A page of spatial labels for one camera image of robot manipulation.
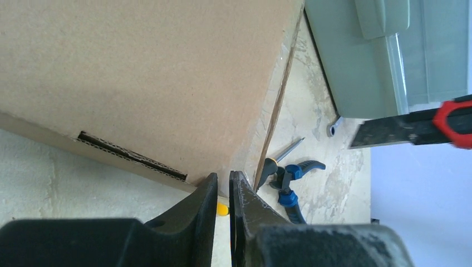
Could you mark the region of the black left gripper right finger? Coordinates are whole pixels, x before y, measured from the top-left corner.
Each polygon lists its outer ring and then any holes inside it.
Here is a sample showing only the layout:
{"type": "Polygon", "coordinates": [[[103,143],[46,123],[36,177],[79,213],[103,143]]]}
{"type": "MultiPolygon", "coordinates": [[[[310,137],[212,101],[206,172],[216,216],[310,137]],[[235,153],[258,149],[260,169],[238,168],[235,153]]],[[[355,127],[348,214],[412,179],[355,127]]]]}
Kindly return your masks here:
{"type": "Polygon", "coordinates": [[[232,266],[413,266],[405,244],[376,224],[293,224],[245,174],[229,175],[232,266]]]}

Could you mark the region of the red utility knife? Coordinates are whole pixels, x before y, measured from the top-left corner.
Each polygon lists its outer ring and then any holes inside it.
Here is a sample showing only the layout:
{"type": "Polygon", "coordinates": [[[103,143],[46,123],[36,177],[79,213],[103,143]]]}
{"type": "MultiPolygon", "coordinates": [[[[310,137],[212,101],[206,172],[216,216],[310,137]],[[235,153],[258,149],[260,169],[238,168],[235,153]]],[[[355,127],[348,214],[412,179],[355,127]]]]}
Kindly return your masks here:
{"type": "Polygon", "coordinates": [[[382,145],[452,144],[471,149],[471,95],[444,101],[439,108],[367,120],[359,125],[349,148],[382,145]]]}

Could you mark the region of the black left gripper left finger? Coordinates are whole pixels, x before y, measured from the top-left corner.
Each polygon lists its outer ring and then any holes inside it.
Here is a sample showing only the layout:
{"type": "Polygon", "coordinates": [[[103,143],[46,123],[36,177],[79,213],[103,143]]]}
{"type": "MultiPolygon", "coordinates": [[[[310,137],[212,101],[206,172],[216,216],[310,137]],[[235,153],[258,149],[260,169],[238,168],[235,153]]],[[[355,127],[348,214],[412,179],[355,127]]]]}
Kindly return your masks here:
{"type": "Polygon", "coordinates": [[[1,228],[2,266],[210,266],[218,198],[210,174],[148,222],[135,218],[14,220],[1,228]]]}

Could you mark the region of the brown cardboard express box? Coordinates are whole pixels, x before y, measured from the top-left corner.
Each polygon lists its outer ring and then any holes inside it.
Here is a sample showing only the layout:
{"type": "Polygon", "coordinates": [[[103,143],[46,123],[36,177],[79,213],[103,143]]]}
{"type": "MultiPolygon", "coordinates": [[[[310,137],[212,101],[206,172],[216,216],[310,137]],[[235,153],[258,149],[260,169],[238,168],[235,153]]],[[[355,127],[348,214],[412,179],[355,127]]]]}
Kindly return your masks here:
{"type": "Polygon", "coordinates": [[[190,191],[257,174],[303,1],[2,1],[1,128],[190,191]]]}

